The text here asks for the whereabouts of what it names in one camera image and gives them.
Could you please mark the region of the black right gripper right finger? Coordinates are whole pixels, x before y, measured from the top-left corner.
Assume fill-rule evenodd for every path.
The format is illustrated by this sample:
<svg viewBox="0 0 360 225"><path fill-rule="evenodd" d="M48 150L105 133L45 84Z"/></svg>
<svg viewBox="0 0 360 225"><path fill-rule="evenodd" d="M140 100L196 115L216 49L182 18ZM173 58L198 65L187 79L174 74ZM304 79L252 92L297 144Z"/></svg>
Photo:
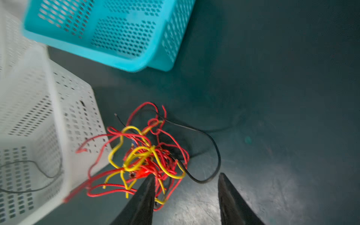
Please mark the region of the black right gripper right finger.
<svg viewBox="0 0 360 225"><path fill-rule="evenodd" d="M218 200L222 225L264 225L224 173L218 178Z"/></svg>

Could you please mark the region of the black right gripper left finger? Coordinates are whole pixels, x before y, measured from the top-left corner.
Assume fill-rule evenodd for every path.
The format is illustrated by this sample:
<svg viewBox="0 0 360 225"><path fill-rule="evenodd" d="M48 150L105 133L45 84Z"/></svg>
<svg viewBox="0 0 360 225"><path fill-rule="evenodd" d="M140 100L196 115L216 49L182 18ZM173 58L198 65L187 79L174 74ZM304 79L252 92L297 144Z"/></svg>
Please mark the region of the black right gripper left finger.
<svg viewBox="0 0 360 225"><path fill-rule="evenodd" d="M155 176L148 176L111 225L151 225L155 202Z"/></svg>

